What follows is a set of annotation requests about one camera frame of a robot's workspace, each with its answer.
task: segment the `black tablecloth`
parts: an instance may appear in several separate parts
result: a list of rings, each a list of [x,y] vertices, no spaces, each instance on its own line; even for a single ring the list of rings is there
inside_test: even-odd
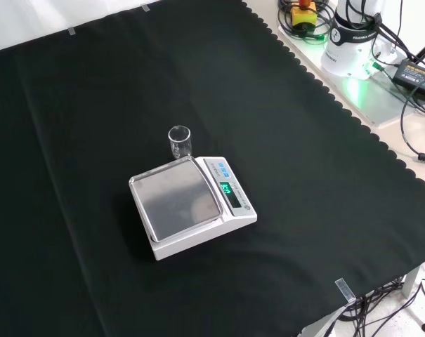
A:
[[[289,336],[345,304],[336,279],[425,261],[425,183],[256,15],[150,9],[0,52],[0,336]],[[155,262],[127,183],[176,124],[259,219]]]

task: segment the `scale display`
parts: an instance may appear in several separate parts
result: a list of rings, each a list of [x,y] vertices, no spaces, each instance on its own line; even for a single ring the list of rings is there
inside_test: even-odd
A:
[[[235,196],[233,189],[231,188],[230,183],[220,182],[221,189],[223,190],[224,195],[228,198],[231,206],[235,209],[242,208],[242,205],[239,203],[239,200]]]

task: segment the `tape strip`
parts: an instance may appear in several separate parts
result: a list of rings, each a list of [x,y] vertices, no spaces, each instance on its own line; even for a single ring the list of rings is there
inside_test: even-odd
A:
[[[354,293],[351,291],[344,279],[338,279],[336,281],[336,285],[339,287],[340,292],[345,296],[348,303],[355,301]]]

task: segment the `white table surface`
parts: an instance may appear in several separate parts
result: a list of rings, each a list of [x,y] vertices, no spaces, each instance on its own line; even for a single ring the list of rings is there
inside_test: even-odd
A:
[[[281,32],[277,30],[277,0],[245,0],[245,2],[247,3],[248,7],[253,10],[253,12],[255,12],[260,18],[264,20],[264,22],[268,25],[268,28],[270,28],[273,33],[277,35],[278,39],[286,44],[286,38],[282,35]],[[389,2],[398,2],[397,6],[399,6],[399,0],[389,0]],[[418,40],[410,33],[406,34],[406,31],[404,34],[401,34],[401,36],[403,35],[405,36],[403,41],[406,43],[406,45],[408,40]],[[422,36],[420,37],[420,40],[422,40],[422,44],[418,45],[418,50],[425,45],[425,29],[421,35]],[[307,63],[304,62],[304,60],[302,60],[299,56],[297,56],[297,58],[301,61],[302,65],[307,67]],[[313,73],[315,78],[325,83],[324,79],[320,78],[316,73],[314,73],[312,69],[308,68],[308,72]],[[343,104],[344,108],[351,110],[350,107],[345,104],[344,100],[341,99],[332,89],[330,90],[330,93],[336,97],[336,100]],[[364,121],[357,114],[352,112],[352,115],[356,118],[359,118],[361,123],[366,125],[366,123],[364,123]],[[406,117],[404,127],[407,139],[412,144],[412,146],[419,152],[425,153],[425,116],[417,113]],[[416,154],[413,153],[405,144],[403,137],[401,136],[399,122],[387,126],[383,129],[371,128],[371,130],[373,133],[379,136],[380,141],[385,142],[391,150],[396,152],[398,158],[406,163],[408,169],[411,169],[415,172],[417,178],[425,181],[425,163],[417,161]]]

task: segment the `scale weighing pan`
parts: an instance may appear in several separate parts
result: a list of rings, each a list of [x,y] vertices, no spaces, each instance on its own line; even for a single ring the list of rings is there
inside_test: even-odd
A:
[[[257,220],[223,157],[184,157],[129,187],[157,260]]]

